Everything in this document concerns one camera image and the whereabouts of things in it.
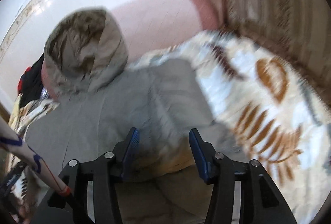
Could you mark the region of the grey quilted hooded jacket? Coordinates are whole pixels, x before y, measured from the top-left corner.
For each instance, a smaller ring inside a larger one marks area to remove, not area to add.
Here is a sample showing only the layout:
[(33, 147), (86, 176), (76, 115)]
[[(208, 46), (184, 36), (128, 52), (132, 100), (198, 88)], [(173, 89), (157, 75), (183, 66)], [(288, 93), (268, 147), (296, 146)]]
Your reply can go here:
[(124, 223), (203, 223), (212, 187), (199, 178), (190, 130), (234, 160), (245, 156), (213, 117), (189, 62), (126, 70), (127, 60), (106, 10), (79, 10), (60, 21), (44, 47), (48, 87), (59, 105), (28, 127), (26, 142), (59, 174), (70, 160), (97, 159), (136, 128), (131, 175), (117, 185)]

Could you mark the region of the black and red clothes pile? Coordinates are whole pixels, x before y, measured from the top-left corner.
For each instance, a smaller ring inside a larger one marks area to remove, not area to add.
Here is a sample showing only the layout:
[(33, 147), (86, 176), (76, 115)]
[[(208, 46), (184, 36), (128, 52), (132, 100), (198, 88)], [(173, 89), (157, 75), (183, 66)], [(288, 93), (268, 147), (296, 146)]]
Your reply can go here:
[(43, 62), (44, 54), (21, 76), (17, 86), (18, 94), (21, 95), (20, 108), (25, 107), (31, 101), (49, 98), (48, 91), (42, 82)]

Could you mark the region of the leaf patterned fleece blanket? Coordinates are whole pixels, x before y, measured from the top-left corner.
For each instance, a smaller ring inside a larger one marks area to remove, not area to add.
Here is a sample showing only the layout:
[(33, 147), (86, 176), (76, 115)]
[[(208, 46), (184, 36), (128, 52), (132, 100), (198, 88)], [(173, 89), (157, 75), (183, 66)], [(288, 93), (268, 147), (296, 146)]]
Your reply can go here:
[[(245, 156), (236, 161), (259, 160), (296, 221), (310, 223), (330, 192), (330, 109), (316, 91), (284, 59), (230, 33), (203, 31), (125, 68), (170, 59), (191, 64), (213, 117)], [(26, 140), (28, 127), (58, 105), (56, 99), (15, 107), (9, 125)]]

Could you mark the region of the brown wooden glass door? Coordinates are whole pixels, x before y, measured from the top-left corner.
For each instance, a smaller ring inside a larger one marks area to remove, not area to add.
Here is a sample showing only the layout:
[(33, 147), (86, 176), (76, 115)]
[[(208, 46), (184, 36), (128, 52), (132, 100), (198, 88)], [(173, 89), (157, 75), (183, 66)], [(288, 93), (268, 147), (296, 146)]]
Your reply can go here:
[(0, 102), (0, 116), (3, 118), (5, 122), (9, 122), (10, 114), (8, 111), (4, 108), (3, 104)]

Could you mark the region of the pink bolster pillow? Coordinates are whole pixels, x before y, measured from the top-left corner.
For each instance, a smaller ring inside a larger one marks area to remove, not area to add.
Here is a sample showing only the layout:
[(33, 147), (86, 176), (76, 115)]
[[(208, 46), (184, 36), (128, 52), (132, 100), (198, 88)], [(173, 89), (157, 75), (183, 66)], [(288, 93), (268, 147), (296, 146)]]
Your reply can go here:
[(133, 0), (63, 18), (44, 46), (42, 82), (51, 98), (95, 92), (148, 51), (219, 27), (210, 0)]

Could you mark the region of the striped beige sofa cushion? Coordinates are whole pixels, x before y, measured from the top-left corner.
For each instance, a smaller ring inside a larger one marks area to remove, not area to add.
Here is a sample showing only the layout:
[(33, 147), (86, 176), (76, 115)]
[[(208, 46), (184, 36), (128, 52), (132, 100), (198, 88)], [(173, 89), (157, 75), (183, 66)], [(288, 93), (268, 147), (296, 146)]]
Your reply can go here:
[(326, 0), (227, 0), (228, 26), (289, 61), (330, 104)]

